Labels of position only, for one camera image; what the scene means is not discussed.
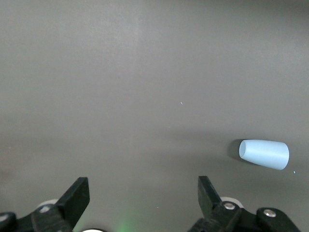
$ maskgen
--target metal screw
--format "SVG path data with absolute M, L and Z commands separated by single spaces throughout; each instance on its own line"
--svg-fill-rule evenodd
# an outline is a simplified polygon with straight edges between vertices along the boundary
M 50 207 L 48 205 L 45 205 L 40 209 L 40 213 L 46 213 L 48 210 L 50 210 Z
M 263 213 L 270 218 L 274 218 L 276 216 L 276 213 L 270 209 L 265 209 Z
M 6 219 L 8 219 L 9 215 L 5 214 L 0 216 L 0 222 L 5 221 Z
M 234 206 L 232 203 L 229 203 L 229 202 L 225 203 L 225 204 L 224 204 L 224 207 L 225 207 L 226 209 L 229 209 L 229 210 L 235 209 L 235 206 Z

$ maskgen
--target light blue cone-shaped object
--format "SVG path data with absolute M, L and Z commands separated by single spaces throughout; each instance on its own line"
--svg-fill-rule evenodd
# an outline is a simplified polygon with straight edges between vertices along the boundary
M 251 163 L 278 170 L 286 167 L 290 156 L 285 143 L 266 140 L 243 140 L 239 155 Z

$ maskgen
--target gray table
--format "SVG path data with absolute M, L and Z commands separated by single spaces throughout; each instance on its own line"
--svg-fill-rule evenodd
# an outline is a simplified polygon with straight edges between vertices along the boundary
M 0 211 L 87 176 L 76 232 L 185 232 L 207 175 L 308 231 L 309 5 L 279 2 L 1 1 Z M 288 166 L 239 139 L 285 142 Z

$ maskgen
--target black bracket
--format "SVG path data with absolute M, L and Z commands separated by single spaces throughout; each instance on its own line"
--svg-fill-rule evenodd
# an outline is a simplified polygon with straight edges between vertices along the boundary
M 88 178 L 80 177 L 55 204 L 20 219 L 12 212 L 0 213 L 0 232 L 72 232 L 89 201 Z
M 222 202 L 207 176 L 198 178 L 198 202 L 204 218 L 188 232 L 300 232 L 282 211 L 260 208 L 256 215 L 232 202 Z

